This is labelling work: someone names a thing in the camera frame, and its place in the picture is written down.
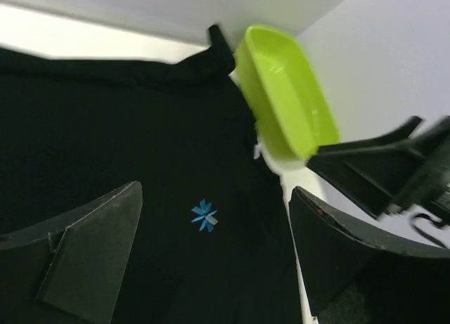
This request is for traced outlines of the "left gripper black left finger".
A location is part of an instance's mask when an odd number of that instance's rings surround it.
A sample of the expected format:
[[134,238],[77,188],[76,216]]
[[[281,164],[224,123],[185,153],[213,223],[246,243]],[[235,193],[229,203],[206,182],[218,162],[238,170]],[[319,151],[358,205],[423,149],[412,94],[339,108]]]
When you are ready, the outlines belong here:
[[1,322],[110,323],[142,204],[134,181],[2,235]]

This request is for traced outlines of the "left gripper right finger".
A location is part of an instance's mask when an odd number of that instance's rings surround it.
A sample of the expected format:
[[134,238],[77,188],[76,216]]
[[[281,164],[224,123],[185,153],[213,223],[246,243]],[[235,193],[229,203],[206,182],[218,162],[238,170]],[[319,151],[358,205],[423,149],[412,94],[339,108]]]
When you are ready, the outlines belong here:
[[292,190],[289,213],[320,323],[448,323],[449,251],[399,237]]

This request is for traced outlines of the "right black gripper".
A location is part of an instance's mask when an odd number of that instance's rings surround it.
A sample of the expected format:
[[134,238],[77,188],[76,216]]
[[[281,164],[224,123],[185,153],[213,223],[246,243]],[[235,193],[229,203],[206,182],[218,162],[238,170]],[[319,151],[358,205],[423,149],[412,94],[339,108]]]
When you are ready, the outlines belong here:
[[[418,205],[434,215],[449,214],[449,117],[410,135],[417,116],[376,138],[325,145],[307,161],[318,174],[373,219]],[[399,144],[407,142],[407,151]]]

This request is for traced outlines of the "green plastic tray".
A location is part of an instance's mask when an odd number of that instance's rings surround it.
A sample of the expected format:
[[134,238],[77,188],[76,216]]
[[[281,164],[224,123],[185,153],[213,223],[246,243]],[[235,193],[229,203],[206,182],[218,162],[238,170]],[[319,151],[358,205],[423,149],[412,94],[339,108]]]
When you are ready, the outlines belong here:
[[308,160],[340,132],[301,46],[273,27],[249,26],[235,53],[236,74],[268,151]]

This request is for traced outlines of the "black t shirt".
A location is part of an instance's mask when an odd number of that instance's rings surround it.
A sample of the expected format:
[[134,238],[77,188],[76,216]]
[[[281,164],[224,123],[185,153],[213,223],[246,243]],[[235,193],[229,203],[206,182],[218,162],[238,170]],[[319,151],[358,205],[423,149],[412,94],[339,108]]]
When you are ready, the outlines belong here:
[[301,323],[279,177],[221,30],[176,64],[1,51],[1,236],[138,181],[110,323]]

